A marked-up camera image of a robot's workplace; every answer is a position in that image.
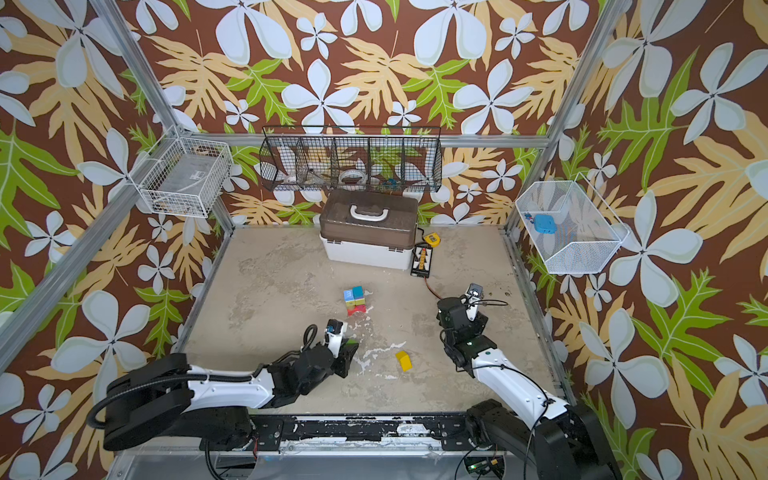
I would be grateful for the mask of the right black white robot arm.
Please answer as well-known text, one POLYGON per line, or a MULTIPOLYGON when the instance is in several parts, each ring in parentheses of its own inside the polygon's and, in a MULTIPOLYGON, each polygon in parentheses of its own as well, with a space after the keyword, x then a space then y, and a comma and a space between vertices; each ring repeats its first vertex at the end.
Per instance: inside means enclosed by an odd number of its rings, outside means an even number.
POLYGON ((473 290, 437 302, 441 342, 456 370, 499 397, 467 411, 472 441, 518 456, 523 478, 533 468, 539 479, 620 479, 595 412, 547 392, 484 335, 488 317, 480 308, 498 303, 473 290))

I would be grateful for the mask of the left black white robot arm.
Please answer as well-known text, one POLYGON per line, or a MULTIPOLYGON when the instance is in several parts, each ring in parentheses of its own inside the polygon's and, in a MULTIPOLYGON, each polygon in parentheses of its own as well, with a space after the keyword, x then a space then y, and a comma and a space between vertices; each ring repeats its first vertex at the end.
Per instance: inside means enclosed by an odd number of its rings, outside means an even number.
POLYGON ((174 353, 113 381, 86 423, 104 433, 107 451, 156 437, 190 437, 218 450, 248 444, 250 413, 280 408, 308 395, 330 376, 347 376, 359 348, 340 337, 283 356, 253 372, 214 371, 174 353))

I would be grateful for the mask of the red wood block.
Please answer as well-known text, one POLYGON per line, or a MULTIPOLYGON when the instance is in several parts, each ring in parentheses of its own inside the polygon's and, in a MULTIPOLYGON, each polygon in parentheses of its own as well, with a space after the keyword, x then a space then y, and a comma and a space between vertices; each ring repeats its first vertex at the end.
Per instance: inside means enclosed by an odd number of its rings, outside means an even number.
POLYGON ((363 314, 367 313, 367 307, 365 305, 356 305, 356 306, 353 306, 351 309, 347 310, 348 316, 352 316, 356 313, 363 313, 363 314))

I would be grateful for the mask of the yellow wood block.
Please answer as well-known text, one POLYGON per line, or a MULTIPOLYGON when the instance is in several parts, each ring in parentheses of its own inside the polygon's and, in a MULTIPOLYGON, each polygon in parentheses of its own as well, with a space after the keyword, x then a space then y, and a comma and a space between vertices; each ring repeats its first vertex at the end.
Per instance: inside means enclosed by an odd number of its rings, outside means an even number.
POLYGON ((405 351, 399 351, 395 355, 398 364, 403 372, 408 372, 413 368, 411 358, 405 351))

